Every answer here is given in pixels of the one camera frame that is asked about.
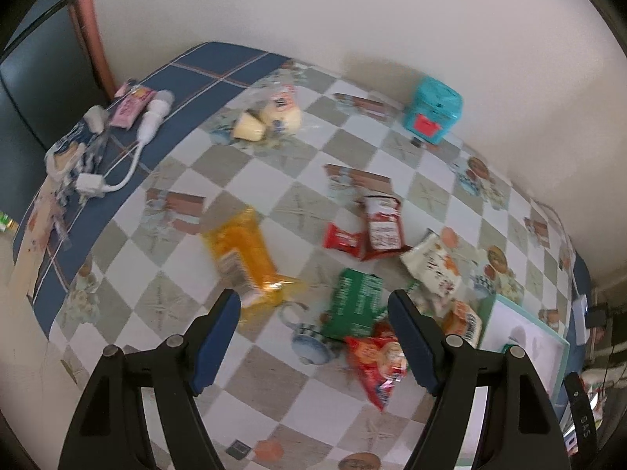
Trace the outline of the cream white snack packet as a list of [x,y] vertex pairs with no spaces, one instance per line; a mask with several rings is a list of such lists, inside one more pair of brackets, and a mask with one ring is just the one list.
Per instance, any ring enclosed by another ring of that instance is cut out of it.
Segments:
[[424,315],[443,318],[462,277],[454,259],[437,233],[429,230],[400,262],[412,278],[407,295]]

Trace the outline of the orange barcode snack packet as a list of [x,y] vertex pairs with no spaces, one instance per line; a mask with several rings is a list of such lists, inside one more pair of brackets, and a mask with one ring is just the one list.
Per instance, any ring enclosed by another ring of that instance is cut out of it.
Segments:
[[441,328],[445,335],[458,335],[476,348],[481,336],[482,321],[470,304],[454,300]]

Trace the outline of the red cartoon snack packet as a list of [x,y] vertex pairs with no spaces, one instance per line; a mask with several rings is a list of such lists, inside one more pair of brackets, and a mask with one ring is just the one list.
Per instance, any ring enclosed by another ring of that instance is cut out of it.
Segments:
[[369,401],[385,410],[397,383],[407,374],[408,362],[395,334],[388,330],[371,336],[347,336],[348,363],[357,374]]

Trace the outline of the teal rimmed white box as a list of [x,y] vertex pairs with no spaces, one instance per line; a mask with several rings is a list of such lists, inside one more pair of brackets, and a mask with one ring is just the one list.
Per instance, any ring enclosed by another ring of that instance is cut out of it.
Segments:
[[536,368],[551,401],[556,402],[570,353],[566,339],[500,294],[484,298],[478,316],[482,323],[478,348],[503,353],[512,345],[520,346]]

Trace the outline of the teal toy box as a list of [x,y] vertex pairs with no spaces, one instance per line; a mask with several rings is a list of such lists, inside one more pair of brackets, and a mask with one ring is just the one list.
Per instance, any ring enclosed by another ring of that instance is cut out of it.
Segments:
[[424,76],[405,110],[403,126],[419,139],[438,145],[462,115],[463,98],[456,90]]

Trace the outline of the pink small packet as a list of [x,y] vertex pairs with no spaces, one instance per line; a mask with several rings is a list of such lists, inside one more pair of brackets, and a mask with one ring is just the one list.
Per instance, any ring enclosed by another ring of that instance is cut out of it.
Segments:
[[109,119],[109,125],[129,130],[155,95],[156,91],[151,88],[134,85],[117,105],[112,118]]

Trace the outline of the small red candy packet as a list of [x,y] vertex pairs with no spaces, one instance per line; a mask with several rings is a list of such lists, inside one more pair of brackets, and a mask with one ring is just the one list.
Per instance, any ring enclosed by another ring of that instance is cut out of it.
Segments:
[[345,231],[336,224],[330,223],[327,226],[322,246],[359,259],[363,248],[363,233]]

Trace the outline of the green snack packet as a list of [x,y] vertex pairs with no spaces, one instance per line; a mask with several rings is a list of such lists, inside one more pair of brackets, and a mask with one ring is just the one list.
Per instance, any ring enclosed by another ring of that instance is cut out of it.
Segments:
[[325,312],[322,335],[337,341],[348,336],[367,337],[386,314],[382,278],[345,268]]

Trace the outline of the white handheld device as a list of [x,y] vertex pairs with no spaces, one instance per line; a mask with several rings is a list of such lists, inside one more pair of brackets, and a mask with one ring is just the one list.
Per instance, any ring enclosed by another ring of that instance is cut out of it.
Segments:
[[173,102],[174,94],[171,91],[157,91],[149,102],[137,129],[137,141],[141,145],[147,145],[155,137],[161,123],[170,114]]

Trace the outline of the dark red biscuit packet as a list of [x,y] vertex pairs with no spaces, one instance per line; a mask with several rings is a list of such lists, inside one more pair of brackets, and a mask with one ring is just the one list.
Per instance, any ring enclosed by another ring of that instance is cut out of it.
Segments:
[[410,250],[405,240],[399,199],[391,195],[371,194],[363,196],[360,204],[366,227],[363,261],[398,256]]

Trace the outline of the checkered patterned tablecloth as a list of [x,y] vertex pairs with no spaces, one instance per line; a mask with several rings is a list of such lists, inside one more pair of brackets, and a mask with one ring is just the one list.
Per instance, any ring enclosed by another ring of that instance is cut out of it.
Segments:
[[[295,329],[324,312],[345,268],[408,286],[399,260],[356,260],[322,246],[330,223],[356,231],[356,206],[334,190],[329,165],[387,176],[402,201],[409,244],[454,230],[461,299],[488,290],[515,294],[533,316],[551,314],[569,335],[570,276],[562,231],[538,244],[527,230],[541,207],[455,136],[420,148],[399,118],[379,122],[342,112],[335,94],[359,94],[339,76],[229,43],[195,47],[147,76],[174,94],[172,112],[129,172],[133,132],[113,132],[100,169],[119,191],[66,210],[69,238],[52,241],[33,299],[34,315],[70,379],[83,387],[108,344],[157,346],[206,313],[224,281],[203,240],[174,228],[152,193],[201,196],[202,224],[215,228],[246,207],[257,213],[279,272],[303,289],[278,309],[248,318],[233,336],[215,383],[198,400],[207,431],[229,469],[339,469],[379,458],[402,467],[430,410],[412,378],[378,410],[343,358],[312,364],[317,345],[293,343]],[[242,112],[259,119],[275,90],[291,86],[302,111],[293,135],[232,137]]]

